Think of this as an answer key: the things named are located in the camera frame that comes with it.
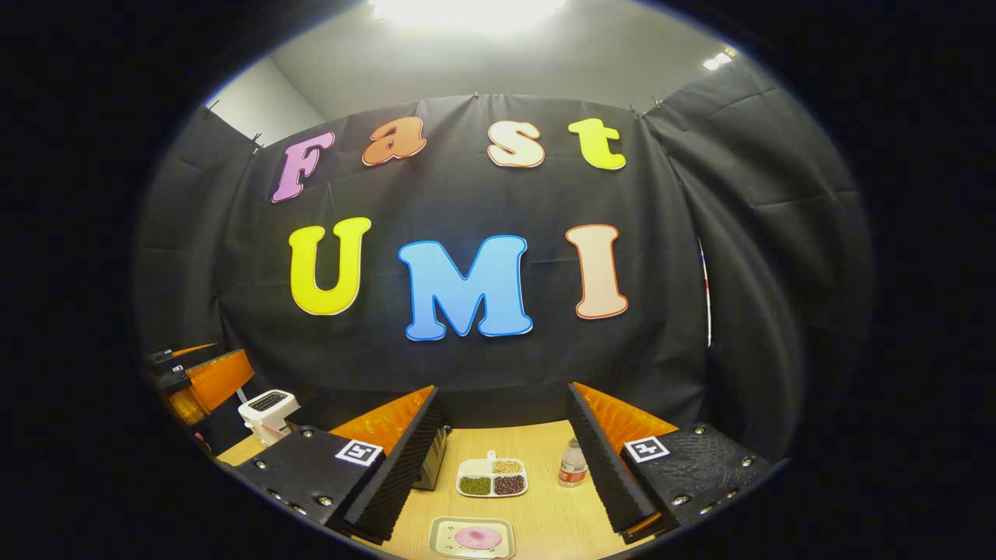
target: plate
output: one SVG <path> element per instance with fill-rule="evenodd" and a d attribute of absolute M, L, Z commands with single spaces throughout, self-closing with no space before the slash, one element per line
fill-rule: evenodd
<path fill-rule="evenodd" d="M 467 527 L 487 527 L 498 531 L 501 542 L 487 550 L 460 546 L 454 535 Z M 511 558 L 515 556 L 515 537 L 512 525 L 504 519 L 476 519 L 473 517 L 436 517 L 429 525 L 429 549 L 450 558 Z"/>
<path fill-rule="evenodd" d="M 522 467 L 522 472 L 510 472 L 510 473 L 494 473 L 493 465 L 495 461 L 510 461 L 519 463 Z M 503 476 L 522 476 L 522 490 L 514 494 L 497 494 L 495 493 L 495 478 L 500 478 Z M 468 494 L 460 489 L 460 480 L 464 477 L 468 478 L 487 478 L 488 488 L 491 490 L 487 494 Z M 472 498 L 508 498 L 512 496 L 521 496 L 526 493 L 529 489 L 529 476 L 526 475 L 526 465 L 519 459 L 515 458 L 496 458 L 494 449 L 488 451 L 488 458 L 486 459 L 467 459 L 460 463 L 460 468 L 456 473 L 456 491 L 460 492 L 465 496 Z"/>

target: orange object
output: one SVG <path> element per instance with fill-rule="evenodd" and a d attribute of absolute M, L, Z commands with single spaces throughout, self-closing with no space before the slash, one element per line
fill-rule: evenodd
<path fill-rule="evenodd" d="M 331 430 L 339 437 L 358 439 L 383 447 L 385 455 L 390 455 L 392 449 L 401 439 L 401 435 L 418 414 L 434 386 L 430 385 L 409 393 L 400 399 L 395 399 L 386 405 L 356 417 L 343 425 Z"/>
<path fill-rule="evenodd" d="M 195 347 L 193 347 L 193 348 L 185 348 L 185 349 L 183 349 L 183 350 L 177 350 L 176 352 L 174 352 L 174 353 L 172 354 L 172 357 L 173 357 L 173 358 L 176 358 L 177 356 L 183 356 L 183 355 L 184 355 L 184 354 L 186 354 L 187 352 L 193 352 L 194 350 L 200 350 L 200 349 L 202 349 L 202 348 L 207 348 L 207 347 L 209 347 L 209 346 L 214 346 L 214 345 L 216 345 L 216 344 L 218 344 L 218 343 L 216 343 L 216 342 L 212 342 L 211 344 L 202 344 L 202 345 L 200 345 L 200 346 L 195 346 Z"/>
<path fill-rule="evenodd" d="M 677 426 L 645 413 L 629 403 L 577 382 L 574 386 L 588 403 L 616 455 L 623 450 L 623 445 L 627 441 L 677 431 Z"/>
<path fill-rule="evenodd" d="M 411 157 L 419 153 L 426 140 L 422 137 L 422 119 L 402 117 L 373 131 L 373 143 L 364 150 L 364 165 L 380 165 L 392 157 Z"/>
<path fill-rule="evenodd" d="M 199 364 L 187 370 L 193 394 L 209 412 L 214 412 L 245 385 L 253 375 L 244 350 Z"/>
<path fill-rule="evenodd" d="M 210 411 L 204 409 L 204 405 L 197 399 L 193 387 L 181 389 L 167 398 L 169 405 L 187 425 L 194 425 L 211 414 Z"/>
<path fill-rule="evenodd" d="M 646 527 L 649 527 L 650 524 L 653 523 L 654 521 L 656 521 L 657 519 L 660 519 L 660 512 L 659 511 L 656 512 L 656 513 L 654 513 L 653 515 L 647 517 L 646 519 L 644 519 L 640 523 L 637 523 L 633 527 L 630 527 L 625 532 L 629 533 L 630 535 L 635 535 L 639 531 L 645 529 Z"/>

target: blue letter m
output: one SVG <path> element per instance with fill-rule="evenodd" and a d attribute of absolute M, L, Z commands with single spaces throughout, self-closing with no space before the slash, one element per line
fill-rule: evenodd
<path fill-rule="evenodd" d="M 519 282 L 519 257 L 525 252 L 526 240 L 522 237 L 488 237 L 481 243 L 464 278 L 436 241 L 416 241 L 401 247 L 397 258 L 408 265 L 411 275 L 411 325 L 404 330 L 405 336 L 426 341 L 446 335 L 446 327 L 436 321 L 436 302 L 457 334 L 466 336 L 481 300 L 484 300 L 484 319 L 477 330 L 482 335 L 506 337 L 528 333 L 533 320 L 522 309 Z"/>

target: black foam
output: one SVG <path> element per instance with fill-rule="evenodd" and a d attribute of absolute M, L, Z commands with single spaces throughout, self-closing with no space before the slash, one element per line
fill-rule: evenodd
<path fill-rule="evenodd" d="M 351 526 L 346 530 L 376 544 L 390 539 L 425 455 L 443 425 L 438 391 L 432 390 L 390 456 L 343 515 Z"/>
<path fill-rule="evenodd" d="M 567 419 L 588 461 L 595 491 L 606 508 L 613 531 L 623 532 L 653 515 L 657 508 L 626 472 L 588 403 L 573 383 L 568 384 L 568 391 Z"/>

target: black backdrop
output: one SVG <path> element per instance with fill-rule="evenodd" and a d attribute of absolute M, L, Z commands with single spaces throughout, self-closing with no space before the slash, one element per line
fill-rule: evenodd
<path fill-rule="evenodd" d="M 406 116 L 423 120 L 426 147 L 365 166 L 370 133 Z M 582 158 L 567 127 L 588 118 L 620 132 L 611 146 L 625 155 L 623 169 Z M 540 166 L 491 162 L 487 130 L 503 120 L 537 126 Z M 271 203 L 286 147 L 327 131 L 335 143 L 303 192 Z M 191 145 L 174 153 L 193 147 L 208 158 L 206 141 L 230 145 L 188 131 L 179 143 Z M 565 383 L 580 381 L 675 423 L 718 422 L 776 459 L 806 390 L 826 399 L 853 366 L 842 349 L 853 355 L 866 328 L 856 310 L 870 306 L 871 248 L 855 185 L 808 114 L 746 61 L 645 117 L 577 101 L 464 96 L 352 115 L 254 155 L 249 142 L 234 145 L 215 148 L 217 163 L 187 182 L 175 169 L 190 162 L 171 154 L 154 183 L 137 260 L 146 338 L 159 337 L 154 348 L 244 348 L 256 371 L 250 393 L 291 391 L 305 407 L 328 407 L 331 424 L 426 385 L 440 387 L 457 426 L 560 420 Z M 288 237 L 326 227 L 316 278 L 328 288 L 339 275 L 331 229 L 355 216 L 373 222 L 360 294 L 339 315 L 310 315 L 291 296 Z M 621 315 L 596 321 L 575 315 L 580 268 L 564 238 L 590 223 L 619 229 L 616 268 L 629 300 Z M 527 240 L 521 282 L 533 330 L 488 338 L 449 328 L 440 341 L 407 340 L 411 296 L 398 248 L 439 241 L 466 274 L 480 243 L 499 234 Z M 708 352 L 699 237 L 712 288 Z M 164 266 L 169 242 L 192 247 L 167 253 L 186 260 Z M 163 325 L 160 314 L 174 320 Z M 483 314 L 481 306 L 475 324 Z"/>

